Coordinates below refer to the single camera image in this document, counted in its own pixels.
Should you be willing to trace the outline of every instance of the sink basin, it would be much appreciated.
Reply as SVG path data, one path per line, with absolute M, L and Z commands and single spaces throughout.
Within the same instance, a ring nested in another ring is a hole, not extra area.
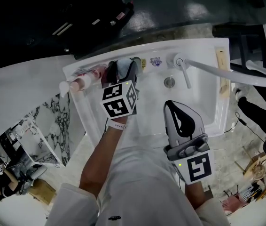
M 215 49 L 224 48 L 229 59 L 228 39 L 172 40 L 139 45 L 112 51 L 86 60 L 78 61 L 63 68 L 66 78 L 80 66 L 91 67 L 99 63 L 108 64 L 124 57 L 138 57 L 146 62 L 143 73 L 138 76 L 136 88 L 139 99 L 137 114 L 129 117 L 119 147 L 150 144 L 152 147 L 166 146 L 163 106 L 165 101 L 174 100 L 188 105 L 198 112 L 203 120 L 208 136 L 224 133 L 229 98 L 219 94 L 220 78 L 200 69 L 189 67 L 187 74 L 191 88 L 187 88 L 183 72 L 173 65 L 173 58 L 184 53 L 186 58 L 218 66 Z M 164 84 L 166 78 L 173 78 L 173 87 Z M 76 108 L 87 134 L 94 146 L 102 137 L 107 116 L 100 106 L 103 90 L 100 83 L 85 91 L 73 93 Z

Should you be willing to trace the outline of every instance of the floor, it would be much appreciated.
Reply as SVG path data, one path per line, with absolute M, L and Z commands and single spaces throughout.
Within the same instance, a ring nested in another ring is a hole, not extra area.
M 180 26 L 164 30 L 163 32 L 152 32 L 140 37 L 138 40 L 118 43 L 105 50 L 99 51 L 99 53 L 161 40 L 211 38 L 213 37 L 211 29 L 212 24 L 210 23 Z M 248 92 L 247 99 L 250 102 L 266 109 L 266 103 L 252 86 L 236 85 L 232 83 L 232 87 L 243 87 L 243 89 Z M 238 112 L 248 126 L 264 139 L 266 135 L 260 127 L 248 119 L 238 108 L 234 95 L 235 90 L 230 94 L 227 129 L 231 128 L 236 123 L 237 118 L 235 112 Z M 214 180 L 206 182 L 205 185 L 207 186 L 209 184 L 211 186 L 215 197 L 222 198 L 225 195 L 223 192 L 224 190 L 230 189 L 234 193 L 237 184 L 242 185 L 245 183 L 243 182 L 241 170 L 235 164 L 235 161 L 237 161 L 245 168 L 250 161 L 248 155 L 242 149 L 242 146 L 247 149 L 251 156 L 255 156 L 259 151 L 262 152 L 262 142 L 247 127 L 238 123 L 230 132 L 220 137 L 210 138 L 208 143 L 210 147 L 215 150 L 216 176 Z M 66 168 L 49 168 L 42 177 L 55 189 L 59 189 L 61 183 L 64 182 L 77 186 L 79 184 L 81 171 L 92 151 L 93 148 L 88 135 L 85 135 Z
M 115 43 L 137 40 L 151 32 L 157 32 L 189 24 L 242 23 L 266 24 L 265 7 L 254 8 L 247 0 L 125 0 L 134 4 L 134 15 L 112 40 L 93 51 Z M 91 56 L 78 54 L 76 58 Z

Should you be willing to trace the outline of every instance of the wristband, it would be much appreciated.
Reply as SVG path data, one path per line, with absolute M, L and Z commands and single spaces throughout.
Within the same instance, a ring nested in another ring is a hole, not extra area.
M 118 129 L 118 130 L 124 130 L 125 129 L 125 124 L 118 123 L 118 122 L 113 121 L 113 120 L 108 120 L 107 125 L 115 128 L 115 129 Z

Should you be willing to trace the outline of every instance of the sink drain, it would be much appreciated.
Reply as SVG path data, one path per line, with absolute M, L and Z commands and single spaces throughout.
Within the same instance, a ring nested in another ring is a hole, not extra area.
M 165 80 L 164 80 L 164 86 L 167 87 L 167 88 L 172 88 L 174 87 L 175 85 L 175 80 L 174 78 L 172 77 L 167 77 Z

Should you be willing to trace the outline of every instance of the white shirt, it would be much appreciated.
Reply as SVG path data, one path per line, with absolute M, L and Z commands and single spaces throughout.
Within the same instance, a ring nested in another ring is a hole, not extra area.
M 174 169 L 161 150 L 119 149 L 98 202 L 93 194 L 63 184 L 46 226 L 229 225 L 216 199 L 195 211 L 173 175 Z

